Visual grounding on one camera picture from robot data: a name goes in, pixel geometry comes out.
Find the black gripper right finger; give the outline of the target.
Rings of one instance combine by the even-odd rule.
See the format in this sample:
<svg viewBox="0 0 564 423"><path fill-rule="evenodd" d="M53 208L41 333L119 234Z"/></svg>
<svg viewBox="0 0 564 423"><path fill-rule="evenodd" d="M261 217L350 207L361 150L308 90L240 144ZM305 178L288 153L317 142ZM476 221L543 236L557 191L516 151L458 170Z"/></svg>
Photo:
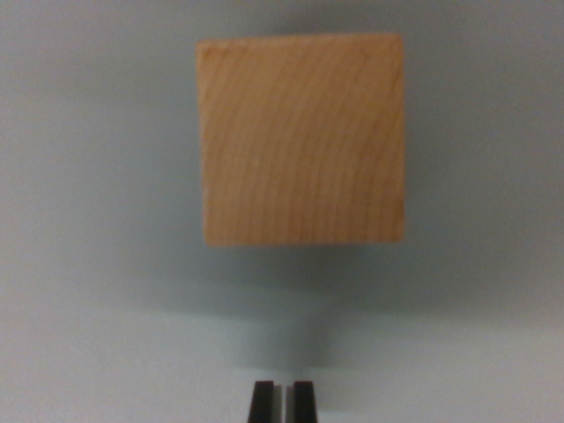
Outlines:
<svg viewBox="0 0 564 423"><path fill-rule="evenodd" d="M296 381L286 387L286 423L317 423L315 387L311 381Z"/></svg>

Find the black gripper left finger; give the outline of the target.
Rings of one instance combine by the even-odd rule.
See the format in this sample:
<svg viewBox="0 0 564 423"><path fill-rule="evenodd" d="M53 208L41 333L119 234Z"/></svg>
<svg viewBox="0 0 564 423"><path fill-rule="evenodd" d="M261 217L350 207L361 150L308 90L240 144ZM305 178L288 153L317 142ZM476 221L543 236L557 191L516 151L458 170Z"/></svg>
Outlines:
<svg viewBox="0 0 564 423"><path fill-rule="evenodd" d="M282 387L274 381L256 381L247 417L248 423L280 423Z"/></svg>

